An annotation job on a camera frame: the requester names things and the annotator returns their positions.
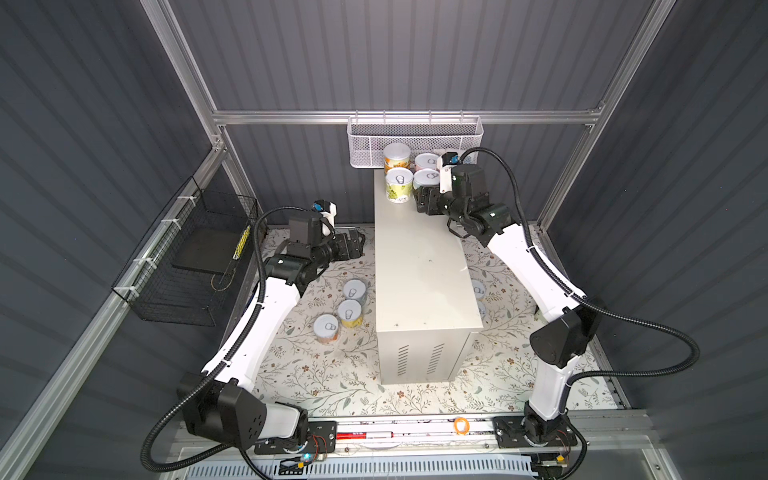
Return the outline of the green labelled can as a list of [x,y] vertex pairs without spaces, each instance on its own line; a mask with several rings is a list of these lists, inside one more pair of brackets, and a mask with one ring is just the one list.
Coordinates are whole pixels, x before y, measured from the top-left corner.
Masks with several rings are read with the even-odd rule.
[[390,169],[385,174],[386,196],[393,203],[407,202],[413,190],[413,173],[405,167]]

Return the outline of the pink labelled can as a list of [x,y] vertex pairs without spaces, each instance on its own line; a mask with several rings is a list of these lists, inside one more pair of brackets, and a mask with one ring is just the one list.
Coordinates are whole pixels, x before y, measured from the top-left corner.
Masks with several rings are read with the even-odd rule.
[[439,169],[438,161],[440,160],[440,157],[435,153],[421,153],[418,154],[414,159],[414,167],[416,171],[421,170],[435,170],[437,171]]

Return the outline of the yellow orange labelled can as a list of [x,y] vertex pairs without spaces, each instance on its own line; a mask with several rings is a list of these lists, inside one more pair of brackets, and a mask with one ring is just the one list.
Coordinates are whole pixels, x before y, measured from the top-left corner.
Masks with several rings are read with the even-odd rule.
[[409,168],[411,162],[411,149],[401,142],[394,142],[383,148],[384,169],[386,172],[394,168]]

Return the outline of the can row front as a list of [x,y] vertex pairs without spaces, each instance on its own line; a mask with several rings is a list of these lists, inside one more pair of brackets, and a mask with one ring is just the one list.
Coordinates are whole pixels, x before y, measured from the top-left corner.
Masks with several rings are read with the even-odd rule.
[[333,314],[319,315],[313,323],[316,340],[322,344],[335,342],[340,334],[340,322]]

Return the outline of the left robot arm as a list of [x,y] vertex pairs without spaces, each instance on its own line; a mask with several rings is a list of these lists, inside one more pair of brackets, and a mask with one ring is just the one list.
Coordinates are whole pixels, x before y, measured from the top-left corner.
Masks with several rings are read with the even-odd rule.
[[[337,207],[330,201],[288,210],[290,236],[271,257],[257,260],[257,284],[236,326],[200,372],[182,377],[177,402],[143,441],[139,458],[146,470],[176,471],[230,448],[246,453],[263,442],[291,450],[306,444],[307,410],[262,401],[255,380],[277,331],[307,287],[332,263],[360,258],[365,237],[336,231]],[[174,462],[155,460],[155,441],[176,416],[182,416],[190,434],[213,441],[214,447]]]

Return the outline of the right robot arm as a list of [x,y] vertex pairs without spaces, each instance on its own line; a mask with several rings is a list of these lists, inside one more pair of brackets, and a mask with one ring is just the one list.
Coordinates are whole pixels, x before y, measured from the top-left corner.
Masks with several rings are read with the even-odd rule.
[[[561,273],[533,241],[511,167],[507,163],[501,165],[510,181],[514,203],[494,203],[484,170],[467,160],[477,151],[470,148],[461,154],[445,153],[438,161],[437,184],[416,188],[414,197],[418,212],[446,217],[447,228],[453,235],[475,238],[500,259],[534,299],[546,321],[530,337],[539,365],[520,426],[528,443],[543,447],[571,429],[567,401],[572,387],[583,379],[663,377],[696,364],[700,347],[691,336],[673,327],[601,307]],[[689,354],[677,364],[658,369],[579,373],[579,359],[604,317],[670,335],[686,344]]]

